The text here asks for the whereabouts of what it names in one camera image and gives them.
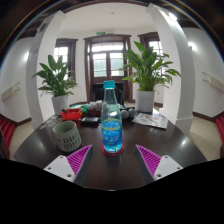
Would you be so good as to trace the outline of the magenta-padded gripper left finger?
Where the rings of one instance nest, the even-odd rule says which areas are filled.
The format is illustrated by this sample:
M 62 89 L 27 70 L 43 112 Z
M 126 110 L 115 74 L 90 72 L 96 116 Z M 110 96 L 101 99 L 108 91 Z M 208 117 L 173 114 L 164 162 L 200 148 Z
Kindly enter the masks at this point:
M 44 170 L 67 181 L 74 182 L 91 148 L 91 145 L 87 145 L 68 156 L 59 155 Z

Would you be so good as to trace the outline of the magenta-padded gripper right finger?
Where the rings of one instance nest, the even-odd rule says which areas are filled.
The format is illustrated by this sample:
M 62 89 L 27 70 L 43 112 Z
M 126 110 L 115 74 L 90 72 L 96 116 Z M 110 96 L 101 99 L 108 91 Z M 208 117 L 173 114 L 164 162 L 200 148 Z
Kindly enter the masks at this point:
M 147 170 L 155 181 L 182 169 L 182 166 L 168 155 L 160 156 L 140 145 L 137 145 L 137 149 Z

